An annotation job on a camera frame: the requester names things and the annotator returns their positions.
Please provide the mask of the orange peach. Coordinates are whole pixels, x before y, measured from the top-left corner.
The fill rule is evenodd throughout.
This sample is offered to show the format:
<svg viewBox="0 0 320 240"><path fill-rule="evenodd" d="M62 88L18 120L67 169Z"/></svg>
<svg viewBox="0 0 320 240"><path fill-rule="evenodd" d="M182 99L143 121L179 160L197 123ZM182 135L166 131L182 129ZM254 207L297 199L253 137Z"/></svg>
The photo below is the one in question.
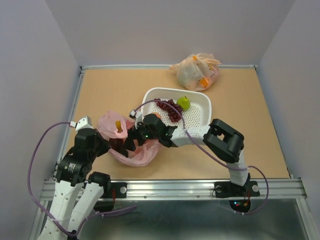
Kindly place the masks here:
<svg viewBox="0 0 320 240"><path fill-rule="evenodd" d="M152 112L152 114L156 115L159 119L161 119L161 115L157 112Z"/></svg>

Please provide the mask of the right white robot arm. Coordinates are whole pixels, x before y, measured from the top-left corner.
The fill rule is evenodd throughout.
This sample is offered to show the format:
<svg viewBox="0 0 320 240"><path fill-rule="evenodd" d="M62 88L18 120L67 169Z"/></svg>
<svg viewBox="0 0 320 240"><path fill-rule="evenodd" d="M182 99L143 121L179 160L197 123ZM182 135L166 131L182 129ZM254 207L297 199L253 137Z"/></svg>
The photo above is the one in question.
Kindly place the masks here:
<svg viewBox="0 0 320 240"><path fill-rule="evenodd" d="M201 127L170 126L154 113L143 116L140 111L131 111L129 117L134 125L127 131L121 153L134 152L136 146L142 146L148 140L157 140L167 148L187 145L207 146L226 167L230 174L230 183L226 187L235 195L242 195L248 190L250 174L246 167L242 150L244 136L220 119L214 119L209 125Z"/></svg>

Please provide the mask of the green pear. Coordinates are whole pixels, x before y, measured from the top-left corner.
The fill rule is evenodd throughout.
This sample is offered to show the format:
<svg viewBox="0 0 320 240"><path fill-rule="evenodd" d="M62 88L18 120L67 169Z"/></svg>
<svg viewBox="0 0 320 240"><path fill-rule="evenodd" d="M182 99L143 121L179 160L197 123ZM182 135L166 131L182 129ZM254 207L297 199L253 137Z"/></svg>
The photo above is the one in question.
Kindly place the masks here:
<svg viewBox="0 0 320 240"><path fill-rule="evenodd" d="M180 97L177 102L176 102L184 111L187 111L190 106L191 106L191 102L190 100L186 97Z"/></svg>

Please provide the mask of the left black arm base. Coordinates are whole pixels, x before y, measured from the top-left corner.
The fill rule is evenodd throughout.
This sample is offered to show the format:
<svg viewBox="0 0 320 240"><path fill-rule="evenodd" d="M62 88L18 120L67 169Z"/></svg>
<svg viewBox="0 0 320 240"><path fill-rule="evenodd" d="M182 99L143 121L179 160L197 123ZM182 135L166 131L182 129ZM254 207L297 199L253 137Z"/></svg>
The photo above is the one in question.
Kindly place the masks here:
<svg viewBox="0 0 320 240"><path fill-rule="evenodd" d="M103 188L102 199L125 199L127 197L128 184L124 181L112 181Z"/></svg>

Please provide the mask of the dark red plum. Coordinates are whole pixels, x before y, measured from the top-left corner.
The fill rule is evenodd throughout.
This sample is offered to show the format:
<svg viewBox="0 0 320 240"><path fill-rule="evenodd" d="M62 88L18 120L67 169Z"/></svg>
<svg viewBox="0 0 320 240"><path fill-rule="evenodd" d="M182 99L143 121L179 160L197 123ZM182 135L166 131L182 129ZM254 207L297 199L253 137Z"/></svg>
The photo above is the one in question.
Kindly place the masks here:
<svg viewBox="0 0 320 240"><path fill-rule="evenodd" d="M115 150L116 152L120 152L123 146L123 140L120 138L110 138L109 146L111 149Z"/></svg>

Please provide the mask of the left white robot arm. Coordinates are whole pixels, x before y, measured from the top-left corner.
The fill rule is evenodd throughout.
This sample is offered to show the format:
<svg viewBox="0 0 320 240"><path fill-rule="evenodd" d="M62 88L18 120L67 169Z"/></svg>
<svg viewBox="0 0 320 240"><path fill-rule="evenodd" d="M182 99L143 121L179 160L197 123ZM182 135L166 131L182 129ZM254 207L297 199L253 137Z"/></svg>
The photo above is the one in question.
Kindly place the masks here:
<svg viewBox="0 0 320 240"><path fill-rule="evenodd" d="M57 167L53 201L40 240L75 240L100 197L111 193L111 177L92 172L95 159L109 150L92 128L79 129L73 147Z"/></svg>

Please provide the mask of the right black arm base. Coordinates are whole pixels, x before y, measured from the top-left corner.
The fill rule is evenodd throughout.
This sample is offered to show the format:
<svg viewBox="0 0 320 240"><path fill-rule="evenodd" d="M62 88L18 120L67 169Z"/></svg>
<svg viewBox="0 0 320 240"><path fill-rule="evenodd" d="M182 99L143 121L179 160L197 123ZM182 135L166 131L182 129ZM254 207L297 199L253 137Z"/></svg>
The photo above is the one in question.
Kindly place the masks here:
<svg viewBox="0 0 320 240"><path fill-rule="evenodd" d="M259 197L260 189L256 181L249 181L244 186L239 186L230 181L217 181L211 192L214 198L241 198L241 197Z"/></svg>

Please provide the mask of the small orange fruit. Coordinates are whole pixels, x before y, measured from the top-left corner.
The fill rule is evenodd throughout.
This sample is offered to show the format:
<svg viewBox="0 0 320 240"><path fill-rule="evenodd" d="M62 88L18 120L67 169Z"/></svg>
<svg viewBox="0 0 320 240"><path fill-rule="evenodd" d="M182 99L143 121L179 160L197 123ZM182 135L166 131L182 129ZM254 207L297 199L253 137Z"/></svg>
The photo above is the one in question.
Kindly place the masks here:
<svg viewBox="0 0 320 240"><path fill-rule="evenodd" d="M122 133L122 132L123 132L121 121L117 120L117 121L115 122L115 126L116 126L116 129L117 129L117 132L118 132L118 133Z"/></svg>

